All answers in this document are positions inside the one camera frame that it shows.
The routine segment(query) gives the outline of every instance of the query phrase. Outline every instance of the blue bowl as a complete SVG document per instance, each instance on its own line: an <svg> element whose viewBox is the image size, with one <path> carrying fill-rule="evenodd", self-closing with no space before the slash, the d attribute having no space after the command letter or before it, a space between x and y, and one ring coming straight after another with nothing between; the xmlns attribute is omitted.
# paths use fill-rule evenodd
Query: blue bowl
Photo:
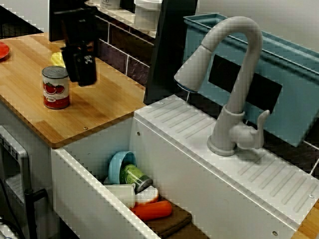
<svg viewBox="0 0 319 239"><path fill-rule="evenodd" d="M109 166L109 182L120 184L120 169L122 163L131 163L136 166L135 155L130 151L117 152L111 159Z"/></svg>

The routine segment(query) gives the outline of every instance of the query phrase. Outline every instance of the green can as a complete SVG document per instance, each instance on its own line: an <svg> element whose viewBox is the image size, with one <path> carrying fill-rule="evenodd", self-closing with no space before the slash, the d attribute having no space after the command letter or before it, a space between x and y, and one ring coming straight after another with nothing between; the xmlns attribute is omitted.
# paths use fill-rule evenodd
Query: green can
<svg viewBox="0 0 319 239"><path fill-rule="evenodd" d="M121 167L120 184L133 184L134 191L137 194L151 186L153 180L133 164L126 163Z"/></svg>

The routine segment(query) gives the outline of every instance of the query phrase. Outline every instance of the white sink basin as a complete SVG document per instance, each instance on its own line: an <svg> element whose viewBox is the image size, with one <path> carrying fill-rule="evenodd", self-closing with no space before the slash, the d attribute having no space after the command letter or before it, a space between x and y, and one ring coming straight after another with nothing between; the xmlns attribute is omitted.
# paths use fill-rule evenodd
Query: white sink basin
<svg viewBox="0 0 319 239"><path fill-rule="evenodd" d="M290 239L318 199L318 180L264 149L218 156L206 145L213 118L176 96L162 102L52 150L54 209L79 238L159 239L100 183L112 155L129 150L210 238Z"/></svg>

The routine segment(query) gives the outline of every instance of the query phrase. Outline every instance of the black cord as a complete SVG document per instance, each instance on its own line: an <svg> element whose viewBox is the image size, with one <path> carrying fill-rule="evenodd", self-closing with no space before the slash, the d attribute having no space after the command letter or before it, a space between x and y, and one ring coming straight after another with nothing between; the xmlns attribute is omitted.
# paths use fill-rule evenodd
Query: black cord
<svg viewBox="0 0 319 239"><path fill-rule="evenodd" d="M6 224L6 225L12 227L18 233L20 239L25 239L22 231L20 231L19 228L16 227L12 222L5 220L5 219L0 219L0 223Z"/></svg>
<svg viewBox="0 0 319 239"><path fill-rule="evenodd" d="M5 188L4 188L4 184L3 184L3 181L2 181L1 179L0 179L0 184L1 184L1 187L2 187L2 190L3 190L3 193L4 193L4 197L5 197L6 203L7 203L7 205L8 205L9 211L10 211L10 213L12 214L13 219L14 219L15 223L16 223L17 226L18 226L18 230L16 230L16 231L21 231L21 233L22 233L22 228L21 228L21 226L20 226L20 224L19 224L19 222L18 222L18 220L17 220L15 214L13 213L13 210L12 210L12 208L11 208L11 205L10 205L10 202L9 202L9 199L8 199L8 195L6 194L6 190L5 190Z"/></svg>

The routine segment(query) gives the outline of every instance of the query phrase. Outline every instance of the wooden countertop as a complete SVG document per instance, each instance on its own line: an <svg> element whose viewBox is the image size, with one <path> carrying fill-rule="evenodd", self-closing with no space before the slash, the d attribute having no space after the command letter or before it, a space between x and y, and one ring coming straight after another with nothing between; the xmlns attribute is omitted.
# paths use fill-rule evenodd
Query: wooden countertop
<svg viewBox="0 0 319 239"><path fill-rule="evenodd" d="M316 239L319 234L319 200L301 223L292 239Z"/></svg>
<svg viewBox="0 0 319 239"><path fill-rule="evenodd" d="M63 41L50 42L48 34L41 33L1 42L10 47L10 55L0 62L0 100L52 148L127 119L145 106L143 86L96 59L96 84L79 87L69 81L71 105L48 109L41 72L52 65L51 55L60 51Z"/></svg>

